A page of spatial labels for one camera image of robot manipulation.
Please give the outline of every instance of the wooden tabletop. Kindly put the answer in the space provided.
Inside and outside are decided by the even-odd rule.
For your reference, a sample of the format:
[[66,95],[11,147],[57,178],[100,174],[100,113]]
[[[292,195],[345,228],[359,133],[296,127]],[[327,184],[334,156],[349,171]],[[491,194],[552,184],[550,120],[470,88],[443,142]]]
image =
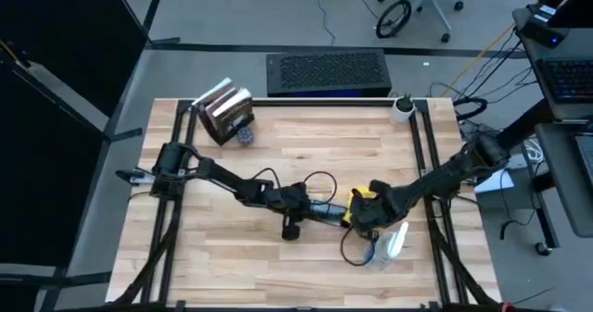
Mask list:
[[[141,168],[152,168],[161,145],[170,140],[177,102],[155,101]],[[438,153],[444,162],[461,148],[455,113],[448,98],[428,99],[428,103]],[[256,120],[251,128],[255,143],[249,147],[236,140],[219,147],[199,123],[194,146],[203,156],[214,158],[245,178],[271,167],[282,184],[289,184],[302,181],[315,170],[329,171],[338,182],[332,202],[341,205],[347,203],[353,187],[366,186],[371,179],[405,185],[418,178],[410,124],[391,123],[388,107],[258,106],[254,113]],[[423,149],[425,161],[430,163],[426,144]],[[269,172],[261,178],[273,180]],[[325,200],[333,188],[323,176],[312,178],[308,186],[312,198],[319,200]],[[132,192],[147,189],[135,188]],[[463,195],[474,198],[471,190],[464,190]],[[108,301],[123,292],[145,263],[157,206],[157,200],[149,196],[130,202]],[[455,199],[451,216],[462,261],[487,293],[499,299],[477,205]],[[209,182],[190,181],[185,189],[168,304],[185,300],[188,306],[417,307],[438,301],[422,201],[406,220],[410,229],[404,248],[388,269],[355,268],[343,261],[339,252],[344,229],[307,220],[300,224],[300,238],[285,242],[280,215],[244,207]],[[390,230],[397,230],[399,225]],[[365,247],[355,234],[346,240],[345,250],[352,259],[361,260]],[[157,297],[159,272],[153,299]],[[448,275],[455,301],[450,269]]]

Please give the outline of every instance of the gray floor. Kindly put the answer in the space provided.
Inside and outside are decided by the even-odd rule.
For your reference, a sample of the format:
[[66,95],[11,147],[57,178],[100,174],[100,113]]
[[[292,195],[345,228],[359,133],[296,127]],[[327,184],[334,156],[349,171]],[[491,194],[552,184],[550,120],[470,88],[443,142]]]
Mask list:
[[[367,1],[375,12],[385,8],[375,0]],[[322,5],[328,13],[328,27],[337,38],[336,45],[482,49],[512,22],[511,11],[515,7],[531,1],[466,0],[466,7],[459,13],[452,11],[451,3],[444,3],[454,27],[451,42],[447,45],[439,42],[443,30],[430,7],[420,15],[415,14],[397,38],[381,41],[374,37],[372,26],[375,20],[360,0],[322,0]],[[128,0],[128,3],[142,20],[150,0]],[[316,0],[162,0],[150,36],[153,39],[181,36],[183,42],[202,44],[327,45],[329,35],[322,30],[322,13],[315,3]],[[451,82],[469,61],[470,58],[459,57],[387,57],[394,91],[415,96],[426,96],[433,81]],[[255,96],[265,96],[264,62],[265,54],[259,53],[145,51],[133,76],[131,93],[118,130],[144,127],[154,98],[196,97],[224,77],[231,77]],[[508,61],[481,93],[498,87],[527,66],[525,60]],[[476,70],[474,68],[461,79],[458,87],[463,88]],[[53,87],[69,96],[58,85]],[[488,98],[497,99],[510,89],[505,88]],[[442,90],[442,87],[435,87],[433,94]],[[536,85],[526,87],[490,106],[474,120],[493,128],[503,128],[540,98]],[[77,99],[72,99],[72,103],[82,109],[86,107]],[[82,229],[71,274],[111,269],[125,217],[125,199],[130,191],[130,187],[116,179],[113,172],[132,168],[141,146],[142,140],[138,138],[114,144],[109,151],[88,220]],[[513,193],[509,200],[512,204],[524,204],[528,197],[526,193]],[[521,306],[545,308],[550,304],[561,304],[571,311],[589,310],[587,288],[593,284],[593,259],[590,257],[593,242],[574,236],[555,191],[546,192],[545,197],[561,240],[561,249],[549,257],[537,256],[533,250],[533,244],[542,239],[536,218],[526,228],[510,228],[507,239],[502,242],[498,239],[498,230],[500,223],[506,220],[504,212],[499,207],[483,208],[486,235],[502,297],[516,301],[553,287],[554,290]],[[499,204],[498,200],[498,193],[480,197],[480,202],[489,205]],[[514,213],[518,218],[528,215],[527,210]],[[59,306],[98,305],[104,301],[106,290],[105,285],[65,290],[60,295]]]

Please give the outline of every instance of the chair wheel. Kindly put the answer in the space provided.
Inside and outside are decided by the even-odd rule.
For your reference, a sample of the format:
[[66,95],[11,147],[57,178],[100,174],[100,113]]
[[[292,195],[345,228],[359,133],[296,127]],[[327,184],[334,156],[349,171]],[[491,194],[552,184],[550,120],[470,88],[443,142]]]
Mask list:
[[549,248],[544,242],[536,243],[534,247],[536,249],[536,252],[541,256],[549,256],[550,254],[552,254],[552,249]]

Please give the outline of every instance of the book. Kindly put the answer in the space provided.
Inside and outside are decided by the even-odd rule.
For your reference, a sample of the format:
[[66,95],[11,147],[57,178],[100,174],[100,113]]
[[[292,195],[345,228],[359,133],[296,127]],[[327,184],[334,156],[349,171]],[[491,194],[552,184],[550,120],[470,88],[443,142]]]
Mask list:
[[225,78],[191,105],[204,128],[219,145],[233,138],[254,119],[251,93]]

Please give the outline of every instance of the wooden table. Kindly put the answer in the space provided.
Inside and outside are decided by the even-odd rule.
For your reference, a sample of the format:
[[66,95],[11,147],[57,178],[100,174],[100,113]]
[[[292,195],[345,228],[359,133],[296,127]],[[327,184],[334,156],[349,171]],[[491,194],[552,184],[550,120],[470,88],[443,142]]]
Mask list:
[[[177,104],[175,99],[155,101],[141,168],[150,169],[161,145],[170,140]],[[448,98],[428,99],[428,106],[438,153],[445,161],[461,148],[453,106]],[[245,148],[231,140],[219,147],[198,123],[194,146],[203,156],[245,178],[271,167],[281,183],[288,184],[302,181],[314,170],[327,170],[338,181],[333,202],[342,205],[347,203],[351,188],[365,186],[371,179],[405,185],[418,178],[410,124],[391,123],[388,107],[258,106],[254,112],[253,145]],[[182,135],[186,128],[185,120]],[[425,142],[423,128],[420,130]],[[424,156],[428,165],[427,150]],[[273,179],[269,173],[261,178]],[[309,181],[308,186],[317,199],[324,200],[332,191],[330,180],[322,176]],[[464,190],[463,195],[474,198],[471,190]],[[123,292],[145,263],[157,204],[147,195],[130,202],[108,301]],[[455,199],[451,216],[462,261],[498,300],[477,205]],[[343,261],[339,243],[344,229],[305,221],[300,225],[300,238],[288,243],[281,238],[281,220],[271,211],[241,206],[209,182],[188,182],[168,304],[185,300],[188,306],[417,307],[439,300],[423,201],[407,217],[410,230],[402,253],[382,272],[355,268]],[[346,253],[360,260],[365,246],[353,234],[347,239]],[[450,269],[448,273],[448,287],[454,288]],[[159,277],[158,270],[153,299]],[[456,294],[451,292],[455,301]]]

